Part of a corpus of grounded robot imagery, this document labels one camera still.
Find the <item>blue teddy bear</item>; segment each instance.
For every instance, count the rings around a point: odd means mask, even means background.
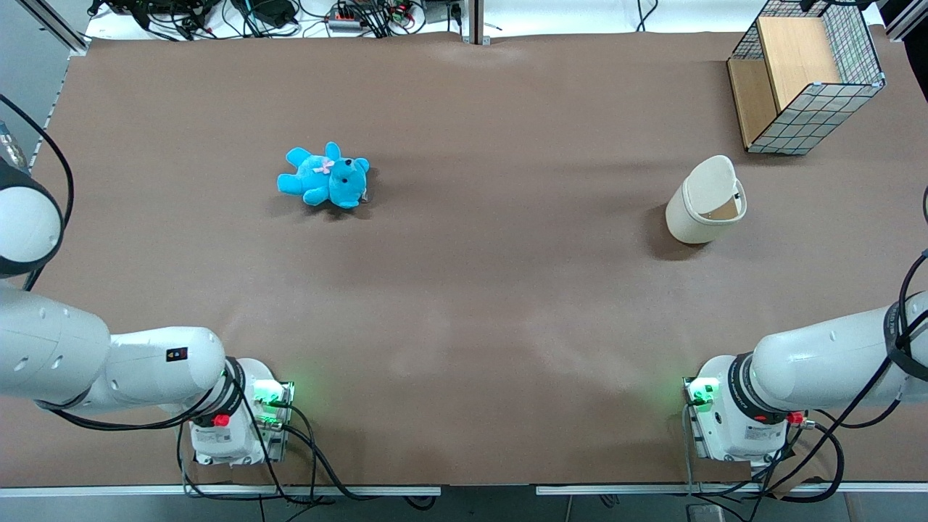
[[[329,200],[344,209],[366,200],[370,163],[364,158],[342,158],[332,141],[326,145],[325,156],[297,147],[287,153],[287,162],[296,167],[296,174],[277,177],[277,190],[285,194],[303,196],[303,202],[311,206]]]

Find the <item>power strip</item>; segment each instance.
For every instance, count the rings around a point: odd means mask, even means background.
[[[333,33],[360,33],[364,30],[361,20],[356,19],[351,11],[339,9],[338,4],[332,6],[326,23]]]

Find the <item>label sticker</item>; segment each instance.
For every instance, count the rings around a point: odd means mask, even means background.
[[[744,429],[744,438],[747,440],[772,440],[780,436],[776,426],[747,426]]]
[[[193,434],[197,442],[202,443],[223,444],[232,441],[232,430],[229,428],[195,430]]]

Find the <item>brown table surface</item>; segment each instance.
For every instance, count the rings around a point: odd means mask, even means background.
[[[885,91],[770,157],[741,148],[739,37],[94,42],[50,127],[76,204],[36,290],[115,333],[213,329],[297,383],[346,483],[680,482],[682,377],[887,305],[925,247],[928,107],[903,46],[877,32]],[[287,150],[330,139],[375,169],[352,215],[276,190]],[[680,245],[664,204],[715,154],[747,216]],[[48,147],[36,177],[63,194]],[[846,478],[928,480],[926,413],[842,431]],[[0,486],[179,481],[171,431],[84,431],[17,398],[0,418]],[[281,474],[305,483],[304,458]]]

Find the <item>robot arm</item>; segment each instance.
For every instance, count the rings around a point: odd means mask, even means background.
[[[686,384],[697,404],[693,433],[700,456],[766,465],[783,445],[794,411],[844,407],[860,393],[895,340],[896,314],[883,307],[761,339],[753,352],[710,359]],[[928,308],[913,295],[907,315]],[[912,357],[928,362],[928,336],[913,334]],[[928,400],[928,383],[890,366],[861,404]]]
[[[48,191],[0,161],[0,280],[41,269],[63,229]],[[265,449],[272,461],[282,457],[279,428],[290,410],[267,402],[290,404],[292,384],[275,381],[257,360],[227,358],[205,328],[110,335],[94,314],[0,281],[0,395],[92,429],[114,424],[75,415],[157,405],[190,421],[200,463],[245,464],[263,462]]]

